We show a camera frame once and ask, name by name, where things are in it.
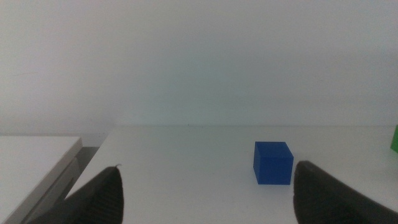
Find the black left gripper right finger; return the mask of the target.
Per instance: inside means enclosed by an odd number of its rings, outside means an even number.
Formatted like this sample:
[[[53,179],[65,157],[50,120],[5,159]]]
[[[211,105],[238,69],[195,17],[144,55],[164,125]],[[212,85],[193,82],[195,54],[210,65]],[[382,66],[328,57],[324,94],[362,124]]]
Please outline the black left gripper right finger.
[[[296,165],[293,204],[299,223],[397,224],[397,212],[355,191],[310,161]]]

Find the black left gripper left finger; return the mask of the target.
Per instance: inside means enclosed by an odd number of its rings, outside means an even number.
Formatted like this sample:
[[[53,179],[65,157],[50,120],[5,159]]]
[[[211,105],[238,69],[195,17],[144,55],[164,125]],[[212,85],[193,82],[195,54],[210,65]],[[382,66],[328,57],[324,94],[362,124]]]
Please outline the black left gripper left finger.
[[[71,196],[30,224],[121,224],[123,183],[119,169],[107,167]]]

